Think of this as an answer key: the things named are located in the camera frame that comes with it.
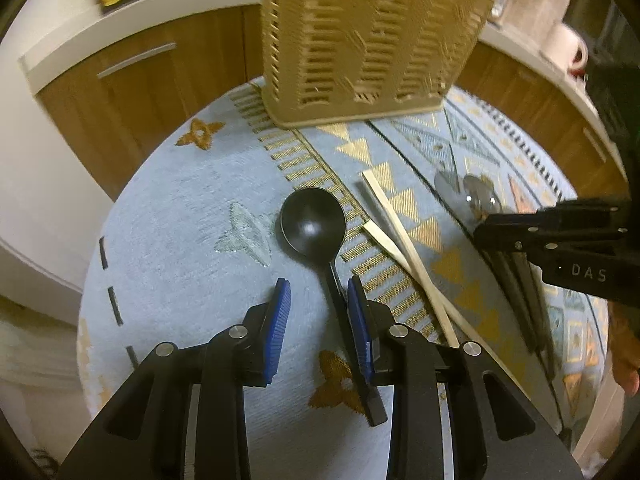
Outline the person's right hand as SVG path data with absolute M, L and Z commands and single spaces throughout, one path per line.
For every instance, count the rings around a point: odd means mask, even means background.
M 627 396 L 635 396 L 639 392 L 639 339 L 631 329 L 621 304 L 609 301 L 608 313 L 613 377 Z

